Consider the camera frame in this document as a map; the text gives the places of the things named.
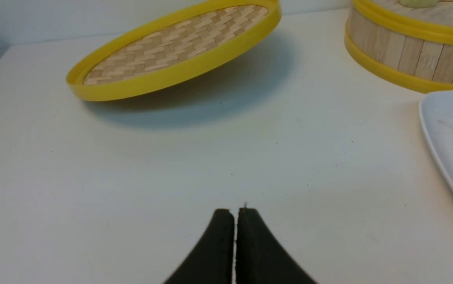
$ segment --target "steamer basket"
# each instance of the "steamer basket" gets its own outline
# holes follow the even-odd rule
[[[364,68],[399,86],[453,90],[453,2],[411,9],[397,0],[352,0],[345,46]]]

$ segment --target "white wall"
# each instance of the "white wall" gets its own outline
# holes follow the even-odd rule
[[[0,46],[133,29],[201,0],[0,0]],[[281,0],[285,14],[346,7],[349,0]]]

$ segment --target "yellow rim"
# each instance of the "yellow rim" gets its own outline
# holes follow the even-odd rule
[[[352,5],[372,22],[400,34],[453,45],[453,27],[401,16],[374,4],[370,0],[352,0]]]
[[[96,86],[83,84],[84,78],[97,63],[125,45],[185,19],[209,11],[241,5],[264,6],[269,13],[257,25],[227,43],[179,64],[125,81]],[[154,92],[192,79],[243,54],[268,36],[281,17],[279,0],[209,0],[159,18],[114,39],[78,62],[67,74],[66,81],[73,93],[85,101],[111,101]]]
[[[358,47],[356,47],[356,45],[349,37],[349,33],[347,31],[345,31],[344,41],[347,52],[349,52],[351,57],[356,62],[358,62],[358,64],[386,81],[422,93],[436,92],[441,90],[453,90],[453,85],[451,84],[438,83],[410,76],[373,60],[368,55],[364,54]]]

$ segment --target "white tabletop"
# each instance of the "white tabletop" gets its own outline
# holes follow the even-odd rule
[[[453,195],[422,94],[351,59],[347,10],[285,16],[153,95],[84,103],[67,71],[114,36],[0,60],[0,284],[160,283],[248,202],[321,284],[453,283]]]

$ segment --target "dumpling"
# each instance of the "dumpling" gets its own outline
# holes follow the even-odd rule
[[[427,8],[437,5],[439,0],[398,0],[398,2],[410,8]]]

